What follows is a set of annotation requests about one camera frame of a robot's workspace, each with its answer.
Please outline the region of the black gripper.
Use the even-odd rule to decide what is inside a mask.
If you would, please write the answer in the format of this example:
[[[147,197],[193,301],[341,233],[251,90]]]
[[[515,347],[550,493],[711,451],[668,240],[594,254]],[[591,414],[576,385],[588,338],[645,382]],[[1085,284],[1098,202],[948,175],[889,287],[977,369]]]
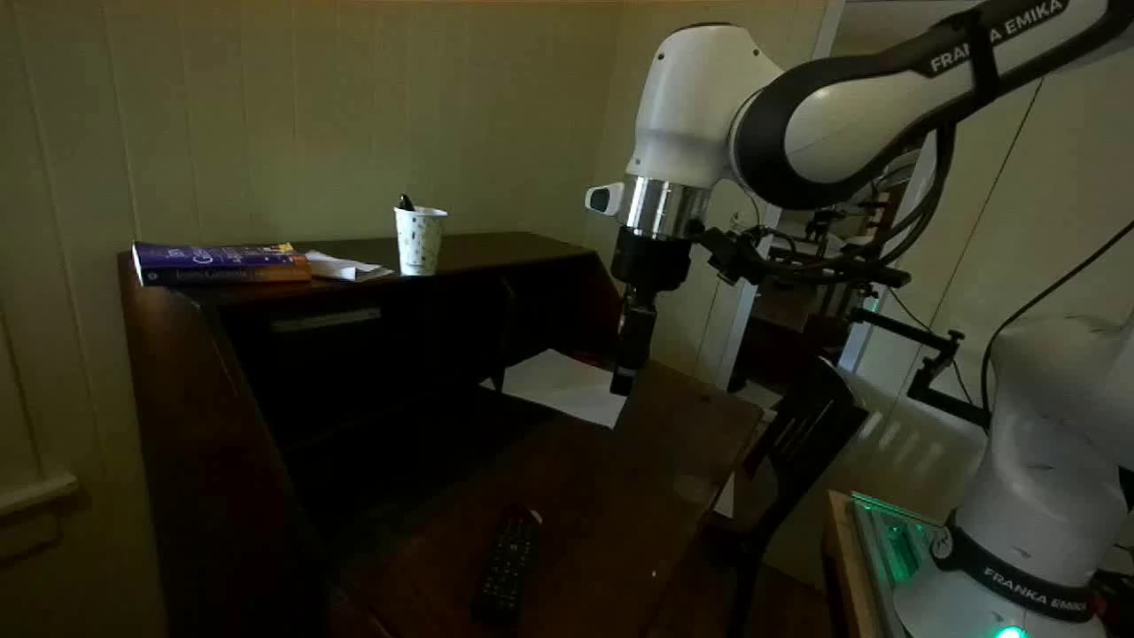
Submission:
[[[655,293],[676,292],[692,271],[686,240],[638,238],[635,229],[616,233],[614,277],[628,284],[625,311],[614,347],[608,391],[628,397],[640,365],[648,362],[648,344],[655,330]]]

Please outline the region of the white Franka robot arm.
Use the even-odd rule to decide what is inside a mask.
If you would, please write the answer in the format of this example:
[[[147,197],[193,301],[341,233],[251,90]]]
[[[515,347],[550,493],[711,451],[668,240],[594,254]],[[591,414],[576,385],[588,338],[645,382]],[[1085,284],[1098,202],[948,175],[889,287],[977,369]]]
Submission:
[[[867,58],[773,65],[746,27],[668,32],[648,69],[628,175],[584,196],[619,217],[614,385],[645,369],[655,299],[694,243],[739,277],[739,240],[700,225],[720,182],[782,208],[843,206],[919,141],[1004,92],[1130,38],[1134,0],[982,0]],[[1104,638],[1092,577],[1130,513],[1134,338],[1085,315],[1024,318],[992,347],[999,405],[959,508],[891,588],[908,638]]]

